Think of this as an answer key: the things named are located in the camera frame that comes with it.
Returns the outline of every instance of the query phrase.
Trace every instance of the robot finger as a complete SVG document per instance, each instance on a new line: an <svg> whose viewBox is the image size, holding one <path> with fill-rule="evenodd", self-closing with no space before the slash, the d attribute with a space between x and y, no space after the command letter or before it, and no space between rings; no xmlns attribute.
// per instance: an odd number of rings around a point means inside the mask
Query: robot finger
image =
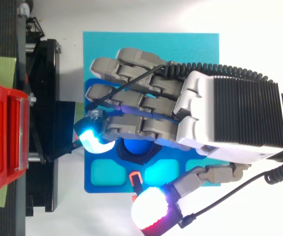
<svg viewBox="0 0 283 236"><path fill-rule="evenodd" d="M190 150L189 147L176 142L178 125L165 119L153 119L134 115L110 117L101 137L114 141L124 139L148 140L156 144L180 150Z"/></svg>
<svg viewBox="0 0 283 236"><path fill-rule="evenodd" d="M97 99L111 93L115 88L112 86L95 84L89 88L86 98L94 102ZM179 119L174 116L173 110L176 101L166 97L149 97L142 93L126 90L120 91L106 99L101 106L122 110L125 114L133 114L154 119L167 119L171 122L178 123Z"/></svg>
<svg viewBox="0 0 283 236"><path fill-rule="evenodd" d="M124 64L122 61L110 58L97 58L91 66L91 72L98 78L120 85L136 79L147 71L144 67ZM130 89L176 100L181 94L182 86L182 81L167 80L151 74L131 85Z"/></svg>

